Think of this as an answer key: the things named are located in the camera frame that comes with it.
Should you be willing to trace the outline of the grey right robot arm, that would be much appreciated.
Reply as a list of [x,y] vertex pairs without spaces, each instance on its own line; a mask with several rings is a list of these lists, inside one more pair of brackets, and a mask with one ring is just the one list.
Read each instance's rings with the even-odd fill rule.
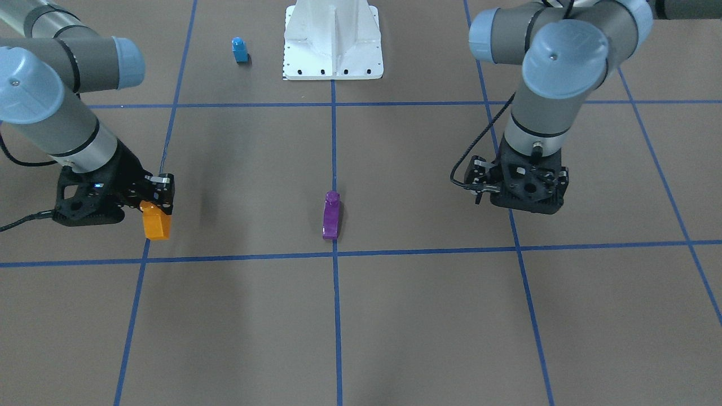
[[140,85],[144,56],[128,38],[104,38],[51,1],[3,1],[2,21],[21,38],[2,40],[2,122],[61,167],[56,203],[34,219],[67,227],[116,224],[141,211],[147,239],[170,236],[174,177],[153,175],[82,102],[82,93]]

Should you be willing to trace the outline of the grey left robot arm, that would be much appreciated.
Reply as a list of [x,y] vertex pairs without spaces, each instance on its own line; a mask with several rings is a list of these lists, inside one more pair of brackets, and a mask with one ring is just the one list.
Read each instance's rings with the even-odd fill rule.
[[521,67],[503,105],[510,118],[493,161],[474,155],[450,180],[480,202],[553,215],[570,183],[562,146],[581,106],[649,36],[657,20],[719,20],[719,1],[533,1],[479,13],[469,31],[475,59]]

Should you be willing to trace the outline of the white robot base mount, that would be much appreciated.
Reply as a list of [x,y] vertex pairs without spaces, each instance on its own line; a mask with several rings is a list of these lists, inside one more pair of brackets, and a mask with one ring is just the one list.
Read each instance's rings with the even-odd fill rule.
[[366,1],[297,1],[286,8],[282,79],[376,80],[384,76],[381,23]]

